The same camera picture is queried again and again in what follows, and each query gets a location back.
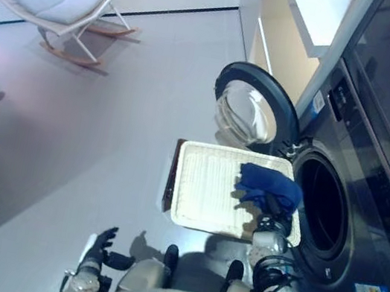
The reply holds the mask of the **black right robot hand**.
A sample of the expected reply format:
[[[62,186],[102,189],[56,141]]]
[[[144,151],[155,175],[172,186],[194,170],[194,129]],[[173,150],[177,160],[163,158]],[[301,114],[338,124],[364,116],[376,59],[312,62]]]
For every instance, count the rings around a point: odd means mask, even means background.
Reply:
[[[288,214],[274,195],[266,193],[260,196],[260,219],[268,218],[281,223],[292,223],[292,215]]]

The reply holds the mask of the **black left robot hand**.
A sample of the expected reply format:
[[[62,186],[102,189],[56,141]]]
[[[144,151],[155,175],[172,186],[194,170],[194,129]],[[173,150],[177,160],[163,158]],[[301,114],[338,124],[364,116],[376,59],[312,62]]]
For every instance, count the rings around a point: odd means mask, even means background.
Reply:
[[[96,264],[99,268],[105,264],[113,270],[128,270],[135,263],[135,257],[108,251],[113,245],[113,239],[117,235],[119,228],[112,227],[97,235],[95,242],[81,260],[81,265],[88,263]]]

